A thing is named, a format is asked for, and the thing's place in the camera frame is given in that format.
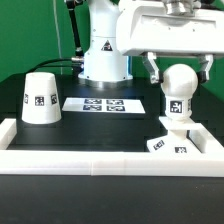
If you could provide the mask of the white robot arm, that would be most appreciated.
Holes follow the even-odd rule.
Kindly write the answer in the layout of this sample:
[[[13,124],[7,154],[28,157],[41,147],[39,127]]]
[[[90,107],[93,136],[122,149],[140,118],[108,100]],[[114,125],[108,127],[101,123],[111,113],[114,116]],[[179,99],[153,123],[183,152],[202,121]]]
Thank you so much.
[[[83,78],[120,82],[127,58],[141,56],[152,83],[163,81],[158,57],[197,58],[199,80],[209,80],[213,60],[224,57],[224,11],[202,0],[87,0],[90,48]]]

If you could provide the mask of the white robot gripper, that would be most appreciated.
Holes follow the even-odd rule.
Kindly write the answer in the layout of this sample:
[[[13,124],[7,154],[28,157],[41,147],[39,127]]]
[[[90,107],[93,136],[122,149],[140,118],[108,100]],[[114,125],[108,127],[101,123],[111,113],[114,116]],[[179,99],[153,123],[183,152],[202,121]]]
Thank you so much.
[[[166,13],[162,1],[120,0],[117,48],[123,55],[139,56],[152,84],[163,82],[157,56],[198,56],[200,82],[210,79],[213,55],[224,55],[224,12],[197,9],[192,17]]]

